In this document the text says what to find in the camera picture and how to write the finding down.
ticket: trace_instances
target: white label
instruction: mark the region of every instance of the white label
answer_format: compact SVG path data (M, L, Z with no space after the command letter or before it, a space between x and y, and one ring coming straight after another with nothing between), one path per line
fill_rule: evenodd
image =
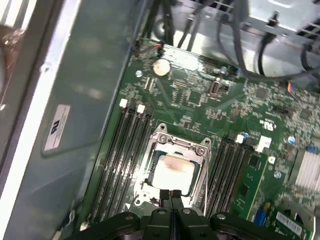
M62 133L69 115L70 105L59 104L49 130L49 136L46 140L44 150L56 149L59 146Z
M294 221L283 215L281 212L278 211L276 214L276 219L285 225L288 229L290 229L293 233L301 237L302 227L296 224Z
M259 122L260 122L260 124L263 125L264 129L267 129L267 130L269 130L271 132L273 132L274 129L277 128L277 125L275 125L272 120L266 119L265 121L260 120Z

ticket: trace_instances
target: screw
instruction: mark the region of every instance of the screw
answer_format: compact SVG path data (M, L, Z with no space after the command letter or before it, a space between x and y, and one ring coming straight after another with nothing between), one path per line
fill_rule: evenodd
M47 73L50 70L50 64L49 63L44 63L42 64L42 66L40 67L40 72L41 73Z
M160 141L161 143L165 143L165 142L167 141L167 136L165 136L165 135L160 135L160 136L159 136L159 141Z
M281 172L279 172L279 171L275 171L274 174L273 174L273 176L274 176L276 179L279 179L279 178L281 178L282 174L281 174Z
M190 213L191 213L191 210L185 208L185 209L182 210L182 212L183 212L184 214L190 214Z
M217 216L216 216L218 219L220 219L220 220L225 220L227 217L225 216L225 215L223 215L223 214L218 214Z
M141 78L142 77L142 71L140 71L140 70L138 70L138 71L136 71L135 72L135 76L137 77L137 78Z
M166 211L164 211L164 210L159 210L159 211L158 211L158 214L166 214Z
M132 220L132 219L134 219L133 216L126 216L126 217L125 217L125 220Z
M199 147L196 150L196 153L199 154L200 156L202 156L203 154L205 154L206 150L203 147Z

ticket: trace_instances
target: microchip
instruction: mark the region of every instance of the microchip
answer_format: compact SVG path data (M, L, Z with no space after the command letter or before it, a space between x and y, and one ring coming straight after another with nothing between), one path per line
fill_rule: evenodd
M233 114L233 115L238 116L239 113L240 113L240 110L239 110L239 109L234 108L234 109L232 110L232 114Z
M258 99L265 99L267 96L268 91L263 88L258 88L255 92L255 97Z
M249 165L251 165L253 167L257 167L258 161L259 161L259 157L256 156L256 155L252 155L250 160L249 160Z
M247 193L248 193L248 190L249 190L249 188L248 188L246 185L242 184L241 187L240 187L240 189L239 189L239 193L240 193L242 196L245 197L245 196L247 195Z
M235 210L235 209L234 209L234 210L232 211L232 215L238 217L238 216L240 215L240 212L239 212L238 210Z
M300 113L300 119L302 120L309 120L311 117L311 111L308 109L303 109Z
M231 115L230 117L229 117L229 121L230 122L234 122L234 121L236 121L237 120L237 117L236 116L234 116L234 115Z
M285 158L285 155L286 155L286 154L285 154L284 152L281 152L281 153L279 154L279 158L280 158L280 159L284 159L284 158Z

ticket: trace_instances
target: ram slot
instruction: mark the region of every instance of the ram slot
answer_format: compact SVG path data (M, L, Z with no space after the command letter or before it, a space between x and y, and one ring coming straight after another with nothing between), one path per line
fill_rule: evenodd
M132 121L132 115L133 115L133 109L129 108L127 112L125 113L125 121L122 123L118 131L115 132L115 136L111 140L111 146L108 150L107 157L106 157L106 164L104 165L103 174L101 176L101 182L98 187L98 193L96 197L96 207L93 209L92 212L92 218L93 221L97 222L99 221L99 211L102 205L102 202L104 200L104 195L106 193L106 189L109 183L109 176L111 174L111 171L113 166L115 164L115 156L117 154L117 151L119 149L119 145L122 142L122 140L125 138L128 126L130 126L130 123Z
M226 142L222 141L221 144L220 144L220 147L218 149L218 152L216 154L216 157L215 157L215 161L213 161L213 166L210 167L211 168L211 171L210 171L210 174L209 174L209 179L208 179L208 193L207 193L207 200L206 199L203 199L202 200L202 203L200 205L200 209L202 211L204 211L205 209L205 202L206 203L210 203L211 202L211 199L212 199L212 195L213 195L213 192L210 191L211 189L214 188L214 184L215 184L215 181L217 181L216 179L216 175L217 175L217 172L218 172L218 166L219 166L219 162L217 160L219 160L221 158L221 155L224 154L225 152L225 148L226 148Z
M231 206L238 183L252 153L252 147L223 139L214 160L208 180L208 216L227 212ZM201 203L204 210L205 200Z
M125 178L124 184L123 184L124 185L123 191L120 193L120 200L118 201L119 205L117 207L116 214L119 214L122 212L123 206L124 206L126 198L127 198L128 190L129 190L130 185L132 183L132 179L133 179L136 167L137 167L139 159L140 159L141 150L143 149L144 144L149 139L148 133L149 133L151 116L152 116L151 114L147 114L145 116L143 130L140 135L141 139L143 139L143 140L138 141L137 147L135 147L133 149L133 152L132 152L132 155L130 158L130 168L129 168L128 174Z
M104 219L105 214L105 207L107 205L107 202L109 201L110 193L112 191L112 187L115 181L115 177L118 172L119 163L121 161L121 157L124 153L124 149L126 146L128 146L128 140L130 139L129 135L133 129L133 125L136 124L137 118L135 115L135 110L129 109L128 110L128 122L125 125L125 128L123 129L123 135L119 139L118 143L116 144L116 150L112 154L112 165L106 166L107 171L109 174L106 176L106 184L105 188L103 190L103 196L102 196L102 202L99 206L99 210L97 213L97 221L101 222Z
M230 175L230 183L227 187L228 191L225 194L225 201L223 205L223 209L229 210L231 204L234 201L236 192L238 190L239 182L242 177L243 172L245 171L245 167L249 162L249 159L252 155L252 147L248 146L246 150L244 150L243 155L239 155L236 161L236 165L232 169L232 174Z
M231 154L231 157L229 158L228 165L226 167L225 174L222 176L222 181L220 183L219 188L216 189L217 195L214 200L216 203L213 211L214 212L221 212L221 211L228 211L229 209L225 208L225 206L229 205L228 200L228 192L230 191L230 186L235 184L235 178L230 175L231 172L233 172L234 175L238 175L236 172L236 167L239 166L238 163L242 163L243 156L245 154L245 149L243 149L239 145L234 145L234 151Z
M115 130L114 130L114 133L113 133L113 136L112 136L112 142L111 142L111 145L110 145L109 150L108 150L108 154L107 154L107 156L105 157L105 159L104 159L104 161L102 163L102 166L103 166L103 170L102 171L103 172L100 175L100 178L99 178L99 181L98 181L98 187L97 187L96 192L94 194L93 205L91 207L91 217L92 217L92 219L95 219L95 217L97 215L97 212L98 212L99 204L100 204L100 201L101 201L101 196L102 196L101 191L104 188L104 184L105 184L104 182L106 180L106 174L107 174L106 166L108 166L110 164L111 153L113 153L113 151L115 150L115 148L117 146L117 139L120 138L120 135L123 132L122 129L124 127L124 124L128 120L128 118L126 117L127 116L127 110L128 110L127 108L124 108L121 111L121 114L119 115Z
M135 117L135 121L132 125L132 131L129 134L127 141L125 143L126 148L124 148L122 151L122 156L120 157L117 165L117 176L115 177L115 181L113 184L113 187L110 189L110 198L106 202L106 205L104 206L104 213L103 213L103 219L107 219L109 217L112 217L110 215L111 209L114 209L117 203L115 202L118 198L118 194L124 179L124 175L126 172L126 169L129 165L130 157L133 151L133 147L135 145L135 142L137 141L137 136L139 134L139 130L141 129L142 124L142 116L139 114Z

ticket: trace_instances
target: capacitor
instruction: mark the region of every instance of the capacitor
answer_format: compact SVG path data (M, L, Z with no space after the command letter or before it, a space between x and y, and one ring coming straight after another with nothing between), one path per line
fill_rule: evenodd
M226 74L227 71L228 71L228 69L227 69L225 66L222 66L222 67L220 68L220 73L221 73L221 74Z
M241 135L242 135L245 139L247 139L247 138L249 137L249 134L246 133L246 132L242 132Z
M289 136L287 141L288 141L288 144L293 145L293 144L295 144L296 139L294 136Z

